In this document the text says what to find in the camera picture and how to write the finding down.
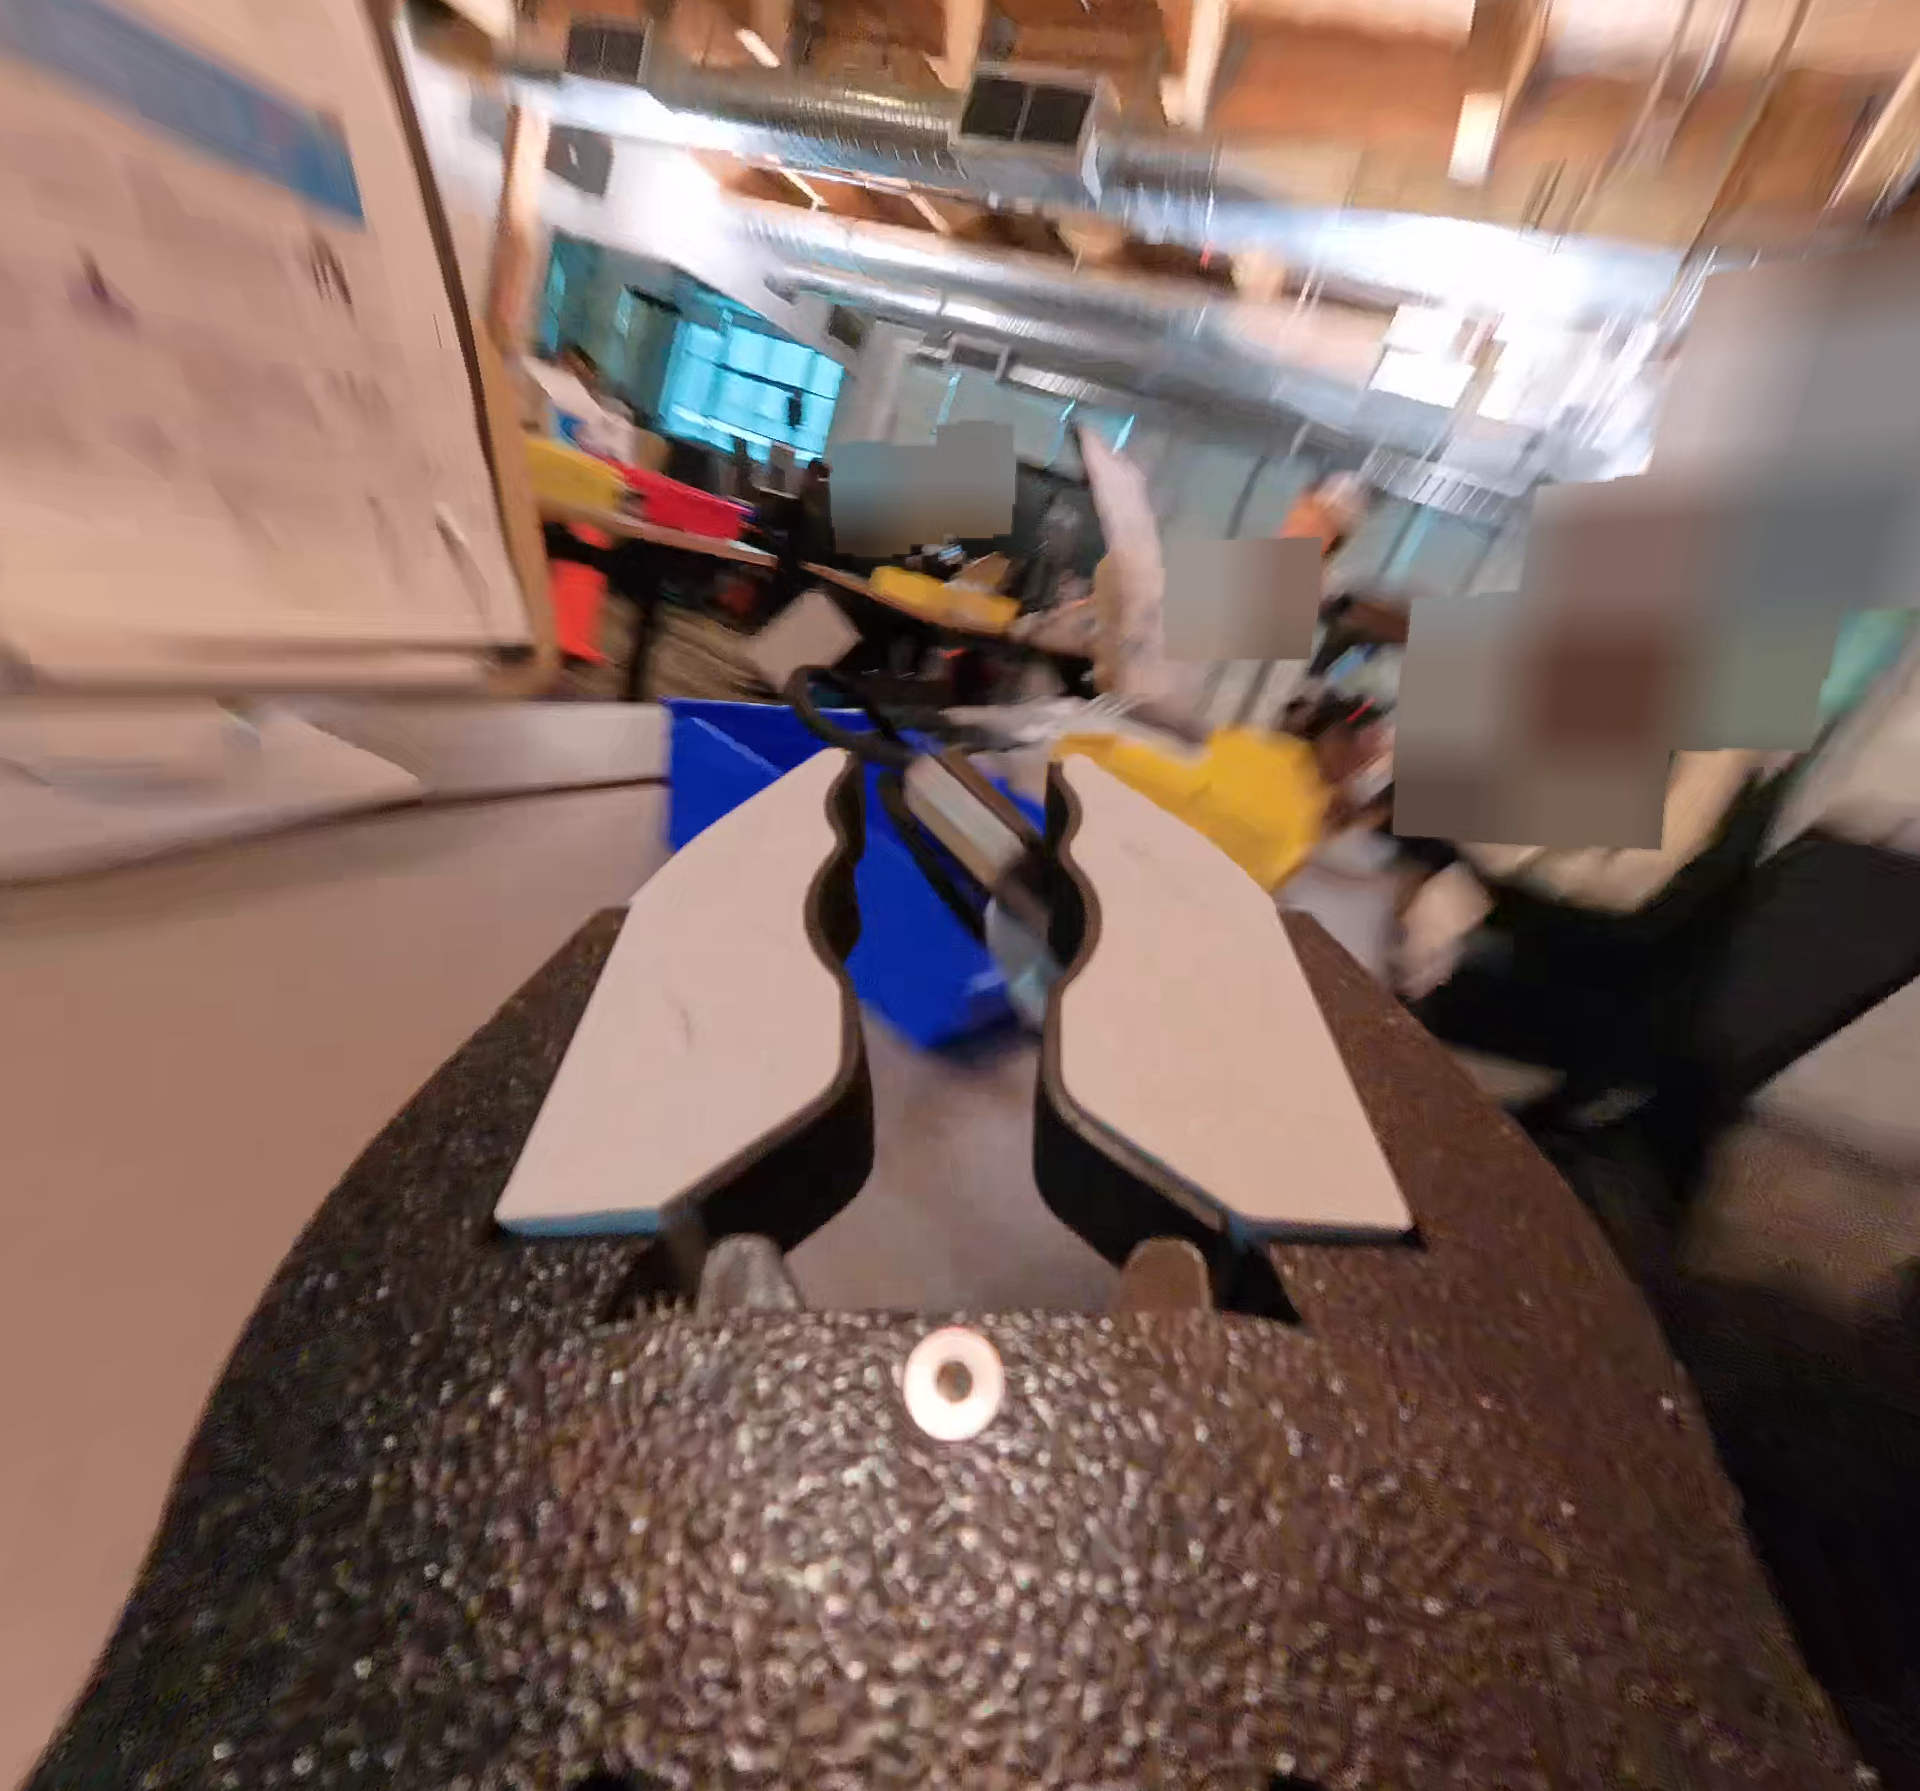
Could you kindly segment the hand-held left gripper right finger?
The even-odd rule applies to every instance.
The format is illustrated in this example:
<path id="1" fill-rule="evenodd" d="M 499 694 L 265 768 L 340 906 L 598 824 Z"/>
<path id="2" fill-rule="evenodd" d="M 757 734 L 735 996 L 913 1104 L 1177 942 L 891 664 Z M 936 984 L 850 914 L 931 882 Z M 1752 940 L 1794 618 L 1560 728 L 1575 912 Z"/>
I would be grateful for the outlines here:
<path id="1" fill-rule="evenodd" d="M 1049 992 L 1062 1120 L 1202 1226 L 1246 1242 L 1417 1230 L 1274 898 L 1088 756 L 1051 772 L 1078 940 Z"/>

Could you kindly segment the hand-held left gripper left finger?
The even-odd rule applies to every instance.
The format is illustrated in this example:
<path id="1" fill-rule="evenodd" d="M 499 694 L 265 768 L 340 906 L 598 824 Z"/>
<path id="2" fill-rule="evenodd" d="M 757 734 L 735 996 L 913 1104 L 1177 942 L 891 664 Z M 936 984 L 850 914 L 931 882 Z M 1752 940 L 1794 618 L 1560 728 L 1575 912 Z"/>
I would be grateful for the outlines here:
<path id="1" fill-rule="evenodd" d="M 492 1208 L 517 1236 L 763 1236 L 792 1252 L 874 1168 L 850 960 L 864 786 L 825 748 L 631 900 Z"/>

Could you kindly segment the yellow plastic bin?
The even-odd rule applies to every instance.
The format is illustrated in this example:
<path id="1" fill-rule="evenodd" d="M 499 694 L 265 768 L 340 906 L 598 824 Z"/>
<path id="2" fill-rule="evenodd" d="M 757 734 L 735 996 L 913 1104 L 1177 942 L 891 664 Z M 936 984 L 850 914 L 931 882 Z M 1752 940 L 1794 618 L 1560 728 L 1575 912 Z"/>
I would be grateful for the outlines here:
<path id="1" fill-rule="evenodd" d="M 1085 756 L 1215 844 L 1269 896 L 1281 894 L 1329 832 L 1332 782 L 1288 734 L 1221 730 L 1201 748 L 1119 732 L 1071 732 L 1051 760 Z"/>
<path id="2" fill-rule="evenodd" d="M 568 518 L 611 518 L 629 500 L 625 472 L 562 440 L 529 436 L 522 442 L 526 476 L 540 508 Z"/>
<path id="3" fill-rule="evenodd" d="M 927 626 L 973 636 L 1006 636 L 1020 618 L 1020 602 L 965 580 L 940 580 L 901 566 L 880 566 L 866 582 L 871 600 Z"/>

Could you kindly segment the blue plastic bin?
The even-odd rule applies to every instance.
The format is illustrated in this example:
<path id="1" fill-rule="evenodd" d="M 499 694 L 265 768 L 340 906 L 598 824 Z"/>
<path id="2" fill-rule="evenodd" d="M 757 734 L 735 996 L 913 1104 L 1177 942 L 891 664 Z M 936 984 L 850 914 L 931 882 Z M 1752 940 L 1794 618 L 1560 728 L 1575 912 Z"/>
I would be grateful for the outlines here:
<path id="1" fill-rule="evenodd" d="M 667 700 L 669 844 L 680 848 L 769 790 L 823 746 L 789 710 Z M 849 970 L 860 1000 L 924 1050 L 1044 1022 L 1040 982 L 1011 980 L 985 940 L 942 904 L 886 816 L 868 776 L 866 846 L 856 866 L 860 940 Z"/>

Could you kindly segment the orange traffic cone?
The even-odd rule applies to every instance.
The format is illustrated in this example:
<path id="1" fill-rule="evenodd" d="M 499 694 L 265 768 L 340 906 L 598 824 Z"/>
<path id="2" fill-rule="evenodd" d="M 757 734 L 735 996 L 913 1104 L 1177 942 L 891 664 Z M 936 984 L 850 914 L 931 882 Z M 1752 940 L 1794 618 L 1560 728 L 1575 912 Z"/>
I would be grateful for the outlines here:
<path id="1" fill-rule="evenodd" d="M 611 664 L 605 650 L 611 582 L 592 562 L 550 558 L 547 562 L 549 598 L 561 660 L 568 666 L 602 670 Z"/>

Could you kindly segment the cardboard document stand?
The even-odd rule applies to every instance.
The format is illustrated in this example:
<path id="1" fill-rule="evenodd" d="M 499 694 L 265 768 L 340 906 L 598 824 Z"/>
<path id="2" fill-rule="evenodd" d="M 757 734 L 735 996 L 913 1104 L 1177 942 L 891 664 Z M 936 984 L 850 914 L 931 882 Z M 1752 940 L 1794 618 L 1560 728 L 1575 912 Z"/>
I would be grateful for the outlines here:
<path id="1" fill-rule="evenodd" d="M 1102 556 L 1092 572 L 1092 668 L 1109 696 L 1153 696 L 1167 672 L 1167 564 L 1136 464 L 1094 430 L 1078 434 Z"/>
<path id="2" fill-rule="evenodd" d="M 555 660 L 399 0 L 3 0 L 4 884 L 411 802 Z"/>

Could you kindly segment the red plastic bin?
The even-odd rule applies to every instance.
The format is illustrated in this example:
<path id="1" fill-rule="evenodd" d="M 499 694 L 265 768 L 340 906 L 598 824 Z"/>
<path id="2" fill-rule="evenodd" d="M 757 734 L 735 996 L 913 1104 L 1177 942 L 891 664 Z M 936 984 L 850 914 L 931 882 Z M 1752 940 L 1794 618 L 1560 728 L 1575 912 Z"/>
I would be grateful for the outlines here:
<path id="1" fill-rule="evenodd" d="M 744 540 L 749 512 L 737 502 L 654 470 L 618 466 L 617 472 L 637 522 L 723 544 Z"/>

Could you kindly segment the silver ventilation duct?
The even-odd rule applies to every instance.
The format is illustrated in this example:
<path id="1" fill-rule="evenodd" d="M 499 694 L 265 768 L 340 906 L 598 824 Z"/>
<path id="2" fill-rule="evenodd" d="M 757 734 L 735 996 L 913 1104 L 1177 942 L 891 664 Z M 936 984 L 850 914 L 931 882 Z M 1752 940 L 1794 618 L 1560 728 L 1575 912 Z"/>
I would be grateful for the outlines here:
<path id="1" fill-rule="evenodd" d="M 1147 244 L 1264 254 L 1342 286 L 1460 310 L 1569 322 L 1645 316 L 1683 268 L 1675 250 L 1286 200 L 1216 146 L 1127 126 L 1110 94 L 1078 80 L 1044 84 L 1086 100 L 1072 144 L 1049 146 L 965 132 L 970 92 L 910 94 L 769 70 L 598 78 L 526 60 L 510 60 L 507 78 L 517 98 L 561 124 L 608 138 L 1102 220 Z"/>

